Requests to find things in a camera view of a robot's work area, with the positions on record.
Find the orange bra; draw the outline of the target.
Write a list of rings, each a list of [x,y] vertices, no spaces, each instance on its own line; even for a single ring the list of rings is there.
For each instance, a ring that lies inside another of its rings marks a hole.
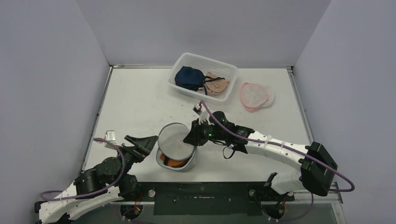
[[[165,154],[160,155],[160,160],[163,162],[163,164],[165,166],[171,167],[171,168],[184,167],[187,164],[187,162],[189,161],[189,159],[182,160],[182,161],[176,161],[176,160],[173,160],[173,159],[167,157]]]

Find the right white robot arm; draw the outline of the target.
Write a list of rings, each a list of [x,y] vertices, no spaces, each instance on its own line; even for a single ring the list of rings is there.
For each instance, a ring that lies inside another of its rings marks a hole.
[[[269,200],[281,195],[307,190],[314,195],[327,196],[334,179],[332,170],[338,166],[323,145],[292,144],[277,140],[258,131],[235,125],[221,111],[207,112],[191,123],[191,130],[183,142],[195,147],[206,142],[224,143],[234,152],[255,154],[281,162],[293,168],[286,173],[274,172],[265,182],[264,194]]]

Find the blue-trimmed mesh laundry bag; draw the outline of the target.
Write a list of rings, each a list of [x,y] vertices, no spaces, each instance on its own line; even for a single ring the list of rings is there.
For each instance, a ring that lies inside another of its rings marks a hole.
[[[197,147],[183,143],[183,139],[188,133],[189,128],[177,122],[169,123],[161,129],[158,136],[158,150],[156,153],[156,162],[160,167],[176,172],[185,172],[194,166],[197,157]],[[189,161],[184,167],[171,168],[165,166],[160,160],[161,154],[165,154],[167,157],[176,161],[187,159]]]

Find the navy blue bra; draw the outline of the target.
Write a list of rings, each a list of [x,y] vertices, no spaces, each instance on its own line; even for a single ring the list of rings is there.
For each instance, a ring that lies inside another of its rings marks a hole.
[[[198,91],[199,88],[203,88],[205,91],[205,95],[208,95],[207,88],[205,87],[206,83],[224,80],[222,77],[210,77],[203,74],[201,70],[194,69],[192,67],[183,66],[179,72],[176,74],[175,85],[191,90]]]

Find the pink-trimmed mesh laundry bag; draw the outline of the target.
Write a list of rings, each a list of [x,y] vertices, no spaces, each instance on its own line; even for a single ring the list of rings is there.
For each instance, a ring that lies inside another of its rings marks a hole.
[[[240,102],[248,112],[270,107],[275,100],[275,92],[270,86],[244,83],[239,93]]]

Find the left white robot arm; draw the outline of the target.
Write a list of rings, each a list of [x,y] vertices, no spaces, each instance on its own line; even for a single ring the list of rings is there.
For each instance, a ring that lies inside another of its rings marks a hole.
[[[41,201],[35,203],[39,224],[71,224],[84,214],[117,201],[135,201],[143,198],[141,184],[135,175],[128,172],[136,163],[150,155],[158,136],[124,138],[131,145],[117,144],[108,138],[93,138],[105,143],[117,152],[93,168],[87,169],[63,191],[56,190],[54,198],[46,197],[52,191],[40,194]]]

